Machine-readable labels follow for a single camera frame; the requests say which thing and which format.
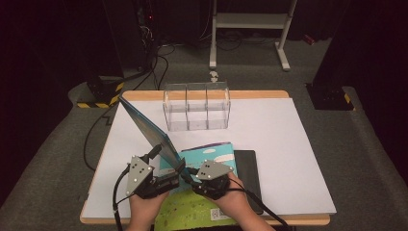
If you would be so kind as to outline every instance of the white frame stand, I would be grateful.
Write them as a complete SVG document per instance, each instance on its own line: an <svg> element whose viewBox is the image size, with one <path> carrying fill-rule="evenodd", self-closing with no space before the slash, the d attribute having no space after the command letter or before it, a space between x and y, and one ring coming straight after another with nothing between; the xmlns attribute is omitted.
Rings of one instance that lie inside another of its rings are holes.
<svg viewBox="0 0 408 231"><path fill-rule="evenodd" d="M217 28L256 28L282 30L281 38L275 42L275 47L283 70L289 71L291 67L283 46L291 26L296 3L297 0L292 0L288 13L217 13L217 0L214 0L210 69L217 67Z"/></svg>

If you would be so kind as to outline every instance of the white paper sheet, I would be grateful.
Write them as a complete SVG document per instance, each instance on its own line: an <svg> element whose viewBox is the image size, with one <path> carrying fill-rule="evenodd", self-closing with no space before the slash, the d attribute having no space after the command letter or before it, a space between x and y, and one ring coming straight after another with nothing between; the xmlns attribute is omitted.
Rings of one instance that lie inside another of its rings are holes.
<svg viewBox="0 0 408 231"><path fill-rule="evenodd" d="M132 103L168 133L178 151L220 141L230 141L234 149L255 150L262 198L275 214L336 213L290 98L232 99L227 129L185 132L167 131L162 101ZM117 177L132 155L142 156L150 149L136 124L119 105L82 218L114 217L112 194ZM126 177L119 185L118 200L125 196L125 184ZM128 200L119 205L119 212L122 218L130 217Z"/></svg>

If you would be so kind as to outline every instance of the clear plastic container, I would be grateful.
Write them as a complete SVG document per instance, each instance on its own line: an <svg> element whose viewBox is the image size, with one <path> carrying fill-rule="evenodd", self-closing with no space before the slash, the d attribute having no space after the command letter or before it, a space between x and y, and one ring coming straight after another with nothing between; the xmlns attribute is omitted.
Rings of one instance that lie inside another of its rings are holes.
<svg viewBox="0 0 408 231"><path fill-rule="evenodd" d="M168 131L225 129L230 95L225 82L168 84L163 109Z"/></svg>

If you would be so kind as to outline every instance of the dark curtain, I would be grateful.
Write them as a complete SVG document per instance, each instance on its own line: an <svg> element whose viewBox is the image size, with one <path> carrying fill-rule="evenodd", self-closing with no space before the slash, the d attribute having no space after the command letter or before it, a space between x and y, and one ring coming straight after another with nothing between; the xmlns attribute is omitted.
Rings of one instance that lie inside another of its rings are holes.
<svg viewBox="0 0 408 231"><path fill-rule="evenodd" d="M314 79L314 85L328 89L356 89L377 137L406 183L407 12L406 0L350 0Z"/></svg>
<svg viewBox="0 0 408 231"><path fill-rule="evenodd" d="M288 39L333 38L349 0L297 0Z"/></svg>
<svg viewBox="0 0 408 231"><path fill-rule="evenodd" d="M0 4L0 203L39 147L72 108L84 82L65 29L62 1Z"/></svg>

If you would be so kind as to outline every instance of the book cover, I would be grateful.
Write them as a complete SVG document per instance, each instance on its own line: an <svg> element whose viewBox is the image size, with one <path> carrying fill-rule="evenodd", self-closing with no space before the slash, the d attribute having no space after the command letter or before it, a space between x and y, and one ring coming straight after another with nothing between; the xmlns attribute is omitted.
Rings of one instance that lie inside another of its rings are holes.
<svg viewBox="0 0 408 231"><path fill-rule="evenodd" d="M181 158L186 158L187 167L200 168L205 160L213 160L232 167L234 173L237 174L234 149L230 142L184 150L179 155ZM165 160L161 160L161 174L173 170ZM163 203L156 217L155 230L182 230L232 224L236 222L224 216L216 204L196 194L189 184L181 181L180 187L172 190Z"/></svg>

